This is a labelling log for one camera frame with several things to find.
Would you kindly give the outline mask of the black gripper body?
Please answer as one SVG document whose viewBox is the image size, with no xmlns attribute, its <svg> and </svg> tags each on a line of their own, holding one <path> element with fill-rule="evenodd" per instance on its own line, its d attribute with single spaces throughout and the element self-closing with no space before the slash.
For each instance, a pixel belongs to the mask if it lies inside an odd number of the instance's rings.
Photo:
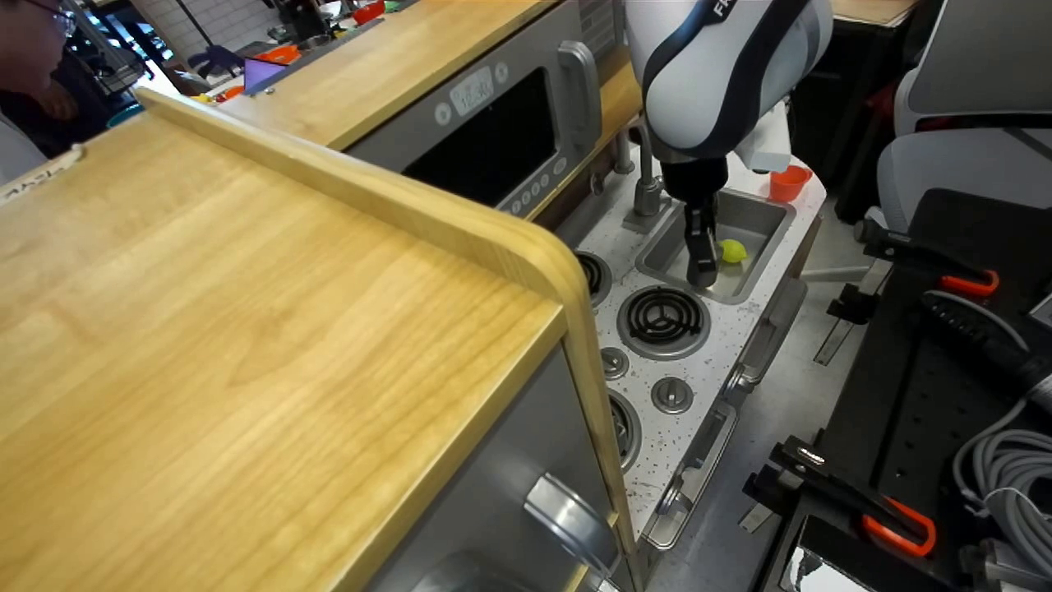
<svg viewBox="0 0 1052 592">
<path fill-rule="evenodd" d="M 703 163 L 672 163 L 663 167 L 663 188 L 677 201 L 708 201 L 727 186 L 727 163 L 703 157 Z"/>
</svg>

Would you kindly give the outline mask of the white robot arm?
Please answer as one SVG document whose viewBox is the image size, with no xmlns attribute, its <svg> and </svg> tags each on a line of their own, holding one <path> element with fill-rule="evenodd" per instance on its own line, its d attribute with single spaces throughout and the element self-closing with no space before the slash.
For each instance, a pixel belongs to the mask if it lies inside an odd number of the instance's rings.
<svg viewBox="0 0 1052 592">
<path fill-rule="evenodd" d="M 686 284 L 719 275 L 727 157 L 830 42 L 830 0 L 620 0 L 642 120 L 684 204 Z"/>
</svg>

